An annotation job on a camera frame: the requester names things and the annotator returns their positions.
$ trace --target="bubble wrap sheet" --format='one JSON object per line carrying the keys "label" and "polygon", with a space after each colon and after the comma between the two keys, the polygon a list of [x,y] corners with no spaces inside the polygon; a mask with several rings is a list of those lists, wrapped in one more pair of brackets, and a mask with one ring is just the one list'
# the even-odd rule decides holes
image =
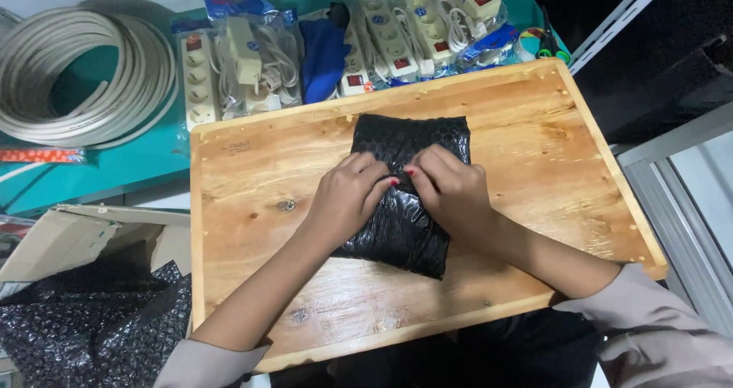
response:
{"label": "bubble wrap sheet", "polygon": [[152,386],[186,336],[191,276],[100,258],[0,300],[0,343],[27,387]]}
{"label": "bubble wrap sheet", "polygon": [[331,256],[384,262],[442,280],[450,236],[427,214],[402,167],[434,143],[470,164],[470,136],[465,117],[415,121],[362,114],[351,151],[373,153],[400,184],[387,191],[370,220]]}

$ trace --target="wooden board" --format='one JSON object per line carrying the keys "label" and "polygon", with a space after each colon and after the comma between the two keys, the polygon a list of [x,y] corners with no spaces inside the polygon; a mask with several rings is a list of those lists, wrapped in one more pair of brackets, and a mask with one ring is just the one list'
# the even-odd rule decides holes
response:
{"label": "wooden board", "polygon": [[[349,153],[363,112],[466,116],[471,159],[487,170],[495,208],[602,258],[641,262],[655,280],[665,276],[626,179],[570,72],[553,58],[195,128],[194,326],[288,240],[321,176]],[[332,258],[285,309],[257,370],[544,308],[551,295],[524,272],[453,245],[443,281]]]}

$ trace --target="scissors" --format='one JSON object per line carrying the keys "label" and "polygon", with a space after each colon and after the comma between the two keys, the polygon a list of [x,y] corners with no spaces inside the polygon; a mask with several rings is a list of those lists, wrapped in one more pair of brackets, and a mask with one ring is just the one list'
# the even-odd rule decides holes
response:
{"label": "scissors", "polygon": [[568,55],[566,51],[560,49],[560,46],[557,44],[557,40],[555,39],[555,35],[552,33],[550,18],[547,16],[547,9],[545,9],[545,6],[542,7],[542,14],[545,17],[545,32],[542,37],[539,38],[539,51],[537,51],[536,54],[537,59],[557,56],[562,59],[565,64],[570,63],[570,55]]}

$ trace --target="cardboard box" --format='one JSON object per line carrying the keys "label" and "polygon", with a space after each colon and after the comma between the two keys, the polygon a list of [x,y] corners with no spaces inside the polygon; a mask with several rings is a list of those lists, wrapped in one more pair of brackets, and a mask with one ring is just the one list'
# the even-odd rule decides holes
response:
{"label": "cardboard box", "polygon": [[[107,205],[57,205],[48,210],[23,238],[0,268],[0,299],[34,281],[86,265],[104,252],[124,249],[144,240],[140,263],[155,271],[175,261],[181,275],[191,272],[191,216],[146,208]],[[15,366],[0,348],[0,376],[12,375]]]}

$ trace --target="teal table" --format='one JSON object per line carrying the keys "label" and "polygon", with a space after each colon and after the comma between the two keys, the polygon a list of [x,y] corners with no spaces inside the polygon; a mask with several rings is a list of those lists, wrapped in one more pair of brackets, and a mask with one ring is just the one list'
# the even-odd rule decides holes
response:
{"label": "teal table", "polygon": [[[297,8],[299,14],[306,14],[344,0],[270,1],[277,8]],[[503,1],[509,20],[519,30],[542,25],[542,11],[534,0]],[[191,10],[178,17],[204,18],[205,11]],[[100,80],[111,78],[115,64],[115,48],[98,48],[82,55],[55,86],[54,103],[60,110],[75,106],[91,94]],[[188,141],[178,138],[183,110],[179,96],[170,112],[151,130],[125,145],[92,152],[88,165],[44,165],[1,183],[0,210],[30,216],[57,203],[88,202],[188,177]],[[0,175],[20,166],[2,164]]]}

